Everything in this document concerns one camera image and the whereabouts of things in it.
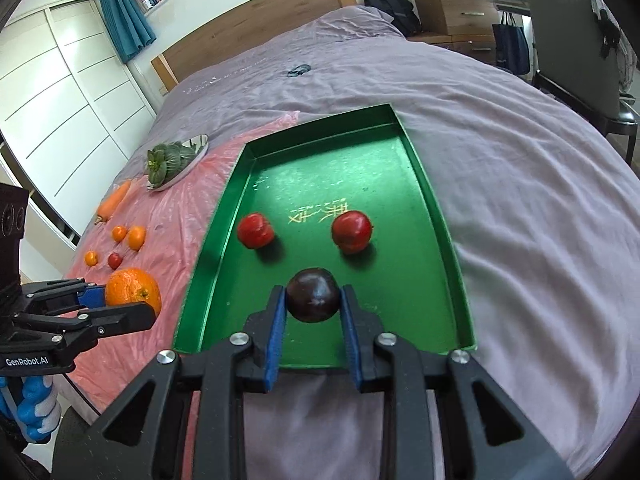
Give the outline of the blue gloved left hand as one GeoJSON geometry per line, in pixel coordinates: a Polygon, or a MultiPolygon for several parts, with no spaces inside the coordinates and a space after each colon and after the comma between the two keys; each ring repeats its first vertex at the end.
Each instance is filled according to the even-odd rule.
{"type": "Polygon", "coordinates": [[[24,426],[24,435],[30,443],[43,444],[50,439],[61,420],[61,405],[58,403],[52,376],[1,377],[1,391],[9,386],[21,387],[21,400],[14,400],[15,412],[4,396],[1,397],[1,416],[24,426]]]}

